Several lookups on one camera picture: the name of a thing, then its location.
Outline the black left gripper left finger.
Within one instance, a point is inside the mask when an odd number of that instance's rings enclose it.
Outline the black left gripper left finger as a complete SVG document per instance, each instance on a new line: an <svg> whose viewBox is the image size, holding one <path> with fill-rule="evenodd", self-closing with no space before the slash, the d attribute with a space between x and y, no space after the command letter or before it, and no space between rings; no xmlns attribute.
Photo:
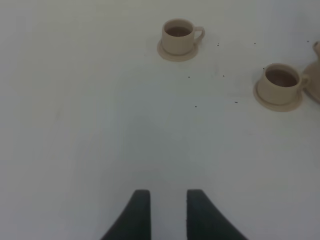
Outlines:
<svg viewBox="0 0 320 240"><path fill-rule="evenodd" d="M102 240L150 240L151 194L135 190L126 207L109 228Z"/></svg>

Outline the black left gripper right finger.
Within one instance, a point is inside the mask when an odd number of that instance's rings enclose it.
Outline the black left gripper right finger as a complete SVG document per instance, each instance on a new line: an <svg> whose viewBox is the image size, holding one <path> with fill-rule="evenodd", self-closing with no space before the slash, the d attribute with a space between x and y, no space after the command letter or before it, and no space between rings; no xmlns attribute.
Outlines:
<svg viewBox="0 0 320 240"><path fill-rule="evenodd" d="M201 189L187 191L186 234L188 240L245 240Z"/></svg>

